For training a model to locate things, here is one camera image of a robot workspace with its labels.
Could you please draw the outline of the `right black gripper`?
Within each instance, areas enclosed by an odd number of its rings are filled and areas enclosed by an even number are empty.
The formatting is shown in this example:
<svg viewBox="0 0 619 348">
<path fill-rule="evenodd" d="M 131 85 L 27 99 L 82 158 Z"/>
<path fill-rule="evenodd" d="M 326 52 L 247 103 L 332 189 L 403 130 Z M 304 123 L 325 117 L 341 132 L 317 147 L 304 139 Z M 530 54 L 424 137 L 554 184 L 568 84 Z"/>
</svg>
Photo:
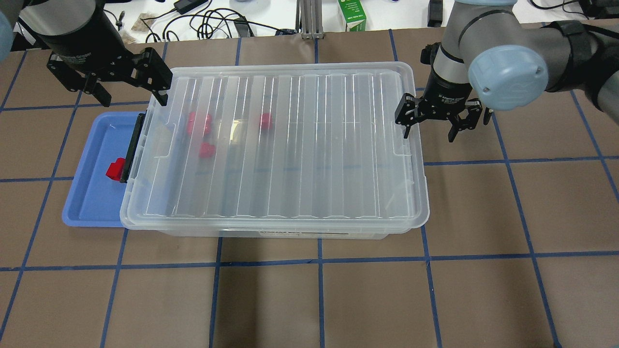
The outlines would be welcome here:
<svg viewBox="0 0 619 348">
<path fill-rule="evenodd" d="M 472 87 L 466 65 L 462 59 L 447 52 L 442 44 L 434 43 L 422 49 L 420 61 L 430 66 L 430 73 L 421 98 L 404 93 L 394 113 L 396 125 L 404 127 L 404 139 L 408 139 L 412 127 L 427 119 L 448 120 L 451 128 L 447 134 L 453 143 L 458 133 L 474 130 L 484 107 L 479 99 L 470 99 Z M 467 112 L 466 117 L 459 114 Z"/>
</svg>

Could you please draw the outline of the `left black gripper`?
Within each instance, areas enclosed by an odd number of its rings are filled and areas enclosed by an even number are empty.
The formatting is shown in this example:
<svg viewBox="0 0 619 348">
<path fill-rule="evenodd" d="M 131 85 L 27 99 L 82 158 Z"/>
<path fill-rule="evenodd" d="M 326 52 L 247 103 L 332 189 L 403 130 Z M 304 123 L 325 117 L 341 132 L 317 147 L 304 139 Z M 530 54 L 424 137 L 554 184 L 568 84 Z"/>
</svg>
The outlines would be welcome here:
<svg viewBox="0 0 619 348">
<path fill-rule="evenodd" d="M 100 82 L 122 81 L 150 90 L 167 106 L 172 71 L 152 47 L 139 58 L 126 49 L 104 10 L 35 10 L 34 33 L 52 50 L 49 72 L 69 92 L 86 93 L 108 107 L 111 95 Z"/>
</svg>

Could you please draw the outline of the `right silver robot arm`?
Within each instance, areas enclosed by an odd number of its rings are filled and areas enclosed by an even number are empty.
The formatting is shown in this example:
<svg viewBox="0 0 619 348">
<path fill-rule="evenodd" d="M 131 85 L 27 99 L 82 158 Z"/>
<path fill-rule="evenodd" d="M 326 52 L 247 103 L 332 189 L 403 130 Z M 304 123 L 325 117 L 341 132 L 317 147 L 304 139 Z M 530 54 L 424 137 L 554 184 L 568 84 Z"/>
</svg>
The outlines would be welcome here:
<svg viewBox="0 0 619 348">
<path fill-rule="evenodd" d="M 430 67 L 422 97 L 404 93 L 394 122 L 409 137 L 427 120 L 458 133 L 487 125 L 496 111 L 529 105 L 542 93 L 582 90 L 618 121 L 618 27 L 578 20 L 525 29 L 514 0 L 456 0 L 439 42 L 422 49 Z"/>
</svg>

